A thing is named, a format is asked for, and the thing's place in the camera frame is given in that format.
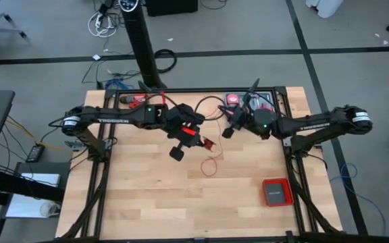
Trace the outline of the black side table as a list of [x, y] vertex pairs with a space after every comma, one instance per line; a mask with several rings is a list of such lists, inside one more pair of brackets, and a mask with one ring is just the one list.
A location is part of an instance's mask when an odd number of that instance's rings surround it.
[[[0, 237], [7, 219], [46, 219], [40, 214], [43, 203], [63, 202], [69, 163], [18, 163], [12, 171], [0, 168]], [[59, 186], [53, 187], [27, 180], [22, 173], [56, 173]]]

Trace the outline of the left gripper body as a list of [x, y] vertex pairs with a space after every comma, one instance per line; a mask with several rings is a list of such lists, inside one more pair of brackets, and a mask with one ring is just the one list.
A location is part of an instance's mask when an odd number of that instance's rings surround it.
[[[179, 141], [177, 146], [172, 147], [170, 157], [181, 161], [184, 157], [182, 147], [187, 148], [196, 146], [200, 136], [200, 125], [205, 121], [205, 116], [194, 112], [193, 108], [187, 104], [181, 103], [172, 107], [166, 112], [165, 132], [169, 139]], [[197, 132], [195, 136], [190, 136], [182, 131], [182, 127], [188, 127]]]

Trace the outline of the black metal table frame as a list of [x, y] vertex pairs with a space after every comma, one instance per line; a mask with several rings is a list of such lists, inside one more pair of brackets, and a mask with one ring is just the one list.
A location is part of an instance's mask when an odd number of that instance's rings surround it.
[[303, 186], [316, 207], [340, 229], [321, 151], [314, 148], [289, 168], [283, 145], [275, 138], [261, 140], [246, 130], [222, 138], [226, 120], [216, 107], [224, 95], [222, 88], [167, 91], [171, 102], [211, 116], [201, 134], [216, 145], [212, 151], [188, 148], [181, 161], [170, 157], [177, 143], [161, 130], [92, 125], [95, 136], [117, 142], [103, 198], [93, 207], [84, 233], [102, 243], [281, 242], [286, 232], [316, 230], [302, 200], [281, 207], [266, 204], [263, 180], [285, 178], [290, 172], [305, 177]]

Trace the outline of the white waste bin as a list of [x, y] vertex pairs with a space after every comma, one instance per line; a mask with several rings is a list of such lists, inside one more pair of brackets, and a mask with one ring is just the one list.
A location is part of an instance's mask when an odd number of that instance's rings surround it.
[[344, 0], [305, 0], [308, 8], [317, 11], [320, 18], [326, 19], [332, 17], [337, 9], [342, 5]]

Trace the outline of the black power adapter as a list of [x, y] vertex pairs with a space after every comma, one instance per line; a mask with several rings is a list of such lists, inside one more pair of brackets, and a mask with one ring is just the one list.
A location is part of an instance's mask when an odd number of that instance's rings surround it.
[[28, 156], [26, 158], [26, 162], [27, 163], [37, 163], [37, 162], [39, 162], [41, 157], [42, 157], [42, 155], [43, 155], [44, 150], [45, 150], [45, 146], [43, 146], [41, 144], [35, 144], [31, 148], [31, 150], [30, 150], [30, 152], [29, 152], [29, 154], [28, 154]]

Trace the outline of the grey tool kit case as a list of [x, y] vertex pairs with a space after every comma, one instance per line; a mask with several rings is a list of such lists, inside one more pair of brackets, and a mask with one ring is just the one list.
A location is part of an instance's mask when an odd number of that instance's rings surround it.
[[[225, 102], [226, 102], [226, 95], [229, 93], [238, 94], [240, 97], [240, 104], [239, 106], [243, 106], [245, 99], [244, 95], [245, 92], [228, 92], [225, 94]], [[228, 107], [235, 107], [236, 105], [228, 105], [226, 102], [226, 105]], [[272, 100], [272, 93], [271, 92], [256, 92], [256, 93], [250, 93], [246, 105], [246, 109], [248, 112], [254, 112], [257, 109], [268, 109], [275, 113], [275, 106], [274, 102]]]

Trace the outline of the white paper sheet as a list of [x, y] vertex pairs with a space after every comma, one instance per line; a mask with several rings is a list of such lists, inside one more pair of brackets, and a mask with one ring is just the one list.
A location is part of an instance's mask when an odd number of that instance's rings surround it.
[[61, 176], [56, 173], [22, 173], [21, 176], [27, 180], [53, 187], [58, 187], [61, 179]]

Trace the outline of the red plastic tray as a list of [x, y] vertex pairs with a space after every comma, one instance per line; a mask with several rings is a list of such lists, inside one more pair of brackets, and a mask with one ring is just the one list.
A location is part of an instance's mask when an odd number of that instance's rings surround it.
[[[279, 205], [269, 205], [269, 203], [267, 201], [267, 194], [266, 194], [266, 189], [265, 189], [267, 184], [282, 184], [284, 187], [285, 195], [286, 195], [286, 203], [282, 203]], [[269, 207], [281, 207], [281, 206], [288, 206], [288, 205], [294, 204], [292, 190], [291, 190], [290, 184], [286, 178], [263, 180], [263, 191], [265, 193], [266, 204]]]

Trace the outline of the red cordless drill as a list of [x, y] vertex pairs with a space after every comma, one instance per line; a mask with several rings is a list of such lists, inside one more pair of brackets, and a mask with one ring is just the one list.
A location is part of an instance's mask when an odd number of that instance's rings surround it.
[[121, 96], [119, 98], [120, 103], [127, 105], [130, 109], [135, 109], [138, 106], [146, 102], [147, 95], [145, 93], [140, 94], [131, 94], [126, 96]]

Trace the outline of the black tower fan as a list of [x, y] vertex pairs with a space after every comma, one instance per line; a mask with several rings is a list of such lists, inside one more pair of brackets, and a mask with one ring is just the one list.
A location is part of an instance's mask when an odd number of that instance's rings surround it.
[[140, 0], [118, 0], [118, 4], [143, 82], [150, 88], [167, 88], [159, 77]]

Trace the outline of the grey flat box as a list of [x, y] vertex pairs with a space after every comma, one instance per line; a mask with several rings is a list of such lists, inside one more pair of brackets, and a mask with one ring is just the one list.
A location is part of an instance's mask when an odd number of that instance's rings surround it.
[[267, 184], [265, 189], [269, 205], [286, 203], [286, 195], [282, 184]]

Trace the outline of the black cabinet box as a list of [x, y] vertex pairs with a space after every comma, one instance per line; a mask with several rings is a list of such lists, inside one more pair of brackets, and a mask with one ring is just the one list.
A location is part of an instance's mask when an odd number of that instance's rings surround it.
[[198, 11], [199, 0], [145, 0], [148, 16], [189, 14]]

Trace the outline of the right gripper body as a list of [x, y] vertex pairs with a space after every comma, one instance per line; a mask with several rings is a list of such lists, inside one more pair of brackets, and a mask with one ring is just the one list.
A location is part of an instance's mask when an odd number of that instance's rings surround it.
[[227, 118], [229, 126], [223, 131], [222, 136], [224, 138], [231, 138], [235, 130], [240, 130], [245, 128], [246, 130], [255, 133], [253, 112], [248, 112], [246, 109], [249, 92], [246, 92], [244, 95], [244, 105], [241, 107], [239, 105], [235, 107], [228, 107], [228, 113], [230, 117]]

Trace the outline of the clear plastic cup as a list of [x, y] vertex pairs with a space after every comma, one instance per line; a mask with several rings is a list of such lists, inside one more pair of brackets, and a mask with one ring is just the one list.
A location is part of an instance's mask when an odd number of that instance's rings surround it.
[[40, 207], [40, 214], [49, 218], [60, 214], [61, 206], [53, 201], [44, 202]]

